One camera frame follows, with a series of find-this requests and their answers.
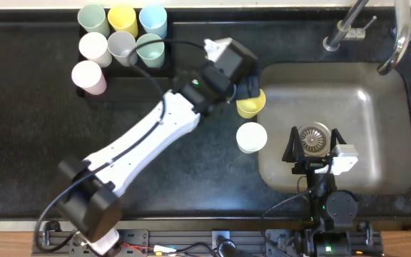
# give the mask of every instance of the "chrome faucet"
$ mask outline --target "chrome faucet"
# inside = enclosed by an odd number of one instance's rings
[[[369,0],[357,0],[345,18],[337,23],[333,35],[331,37],[327,36],[323,40],[323,46],[326,50],[337,51],[342,40],[363,40],[365,38],[365,30],[374,20],[376,20],[375,16],[372,21],[362,29],[353,29],[351,25],[356,20],[357,15],[364,9],[368,1]],[[377,72],[380,75],[386,75],[396,67],[404,55],[405,50],[407,50],[410,41],[411,16],[409,0],[394,0],[394,5],[397,24],[396,43],[394,51],[389,59],[378,66]]]

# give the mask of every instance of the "stainless steel sink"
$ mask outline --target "stainless steel sink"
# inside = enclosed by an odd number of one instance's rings
[[[259,152],[259,170],[270,187],[296,192],[300,175],[291,174],[293,164],[283,162],[282,155],[290,129],[297,126],[303,127],[304,145],[312,155],[329,148],[328,129],[337,128],[355,145],[358,162],[336,176],[338,188],[354,193],[403,193],[411,188],[405,83],[396,71],[381,76],[376,69],[377,64],[316,63],[273,64],[264,70],[266,104],[258,123],[267,130],[268,142]],[[315,128],[318,123],[327,128]],[[300,188],[306,188],[305,179]]]

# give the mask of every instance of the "black countertop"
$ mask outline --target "black countertop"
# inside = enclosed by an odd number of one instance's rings
[[[171,10],[169,16],[173,38],[202,44],[205,38],[230,36],[259,57],[262,70],[277,62],[383,61],[394,45],[387,32],[395,23],[393,12],[367,9],[356,26],[374,14],[378,20],[365,40],[345,42],[335,53],[321,42],[345,9],[194,9]],[[70,78],[78,30],[75,11],[0,11],[0,218],[36,218],[48,204],[51,179],[64,156],[84,158],[99,150],[155,104],[135,97],[121,108],[79,98]],[[176,63],[202,55],[176,46],[174,53]],[[397,70],[407,82],[411,106],[411,47]],[[239,151],[235,133],[246,121],[230,104],[169,146],[121,199],[124,218],[256,217],[292,196],[264,183],[256,153]],[[359,217],[411,218],[411,190],[358,198]],[[302,200],[275,215],[310,217]]]

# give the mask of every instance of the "wooden floor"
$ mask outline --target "wooden floor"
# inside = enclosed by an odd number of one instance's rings
[[[411,231],[383,232],[385,255],[411,257]],[[0,232],[0,257],[27,257],[31,255],[32,233]]]

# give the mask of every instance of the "yellow cup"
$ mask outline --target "yellow cup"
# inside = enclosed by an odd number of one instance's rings
[[[265,105],[265,94],[263,90],[260,89],[260,95],[256,98],[237,100],[237,112],[242,118],[251,119],[259,111],[261,111]]]
[[[108,12],[108,22],[115,31],[126,31],[135,38],[138,34],[136,12],[129,5],[114,6]]]

